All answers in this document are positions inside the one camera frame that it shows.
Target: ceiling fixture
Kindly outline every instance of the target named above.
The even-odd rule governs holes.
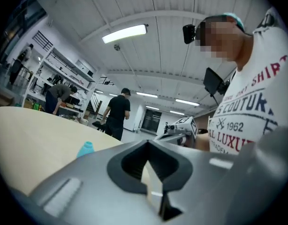
[[[142,93],[142,92],[137,92],[137,95],[148,96],[148,97],[152,97],[152,98],[158,98],[157,95],[152,95],[152,94]]]
[[[185,115],[184,113],[181,113],[181,112],[175,112],[175,111],[170,111],[171,113],[175,113],[175,114],[178,114],[178,115]]]
[[[145,24],[137,25],[129,28],[125,28],[109,35],[102,37],[104,43],[110,43],[118,39],[127,38],[136,35],[142,35],[147,33],[147,28]]]
[[[155,109],[155,110],[159,110],[159,108],[156,107],[150,107],[150,106],[146,106],[147,108],[151,108],[151,109]]]
[[[193,106],[199,106],[199,103],[188,102],[188,101],[184,101],[184,100],[180,100],[180,99],[176,99],[176,102],[185,103],[185,104],[189,104],[189,105],[193,105]]]

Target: wooden table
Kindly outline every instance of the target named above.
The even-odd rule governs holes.
[[[6,183],[29,194],[76,158],[85,141],[99,151],[122,144],[85,125],[45,112],[0,107],[0,172]]]

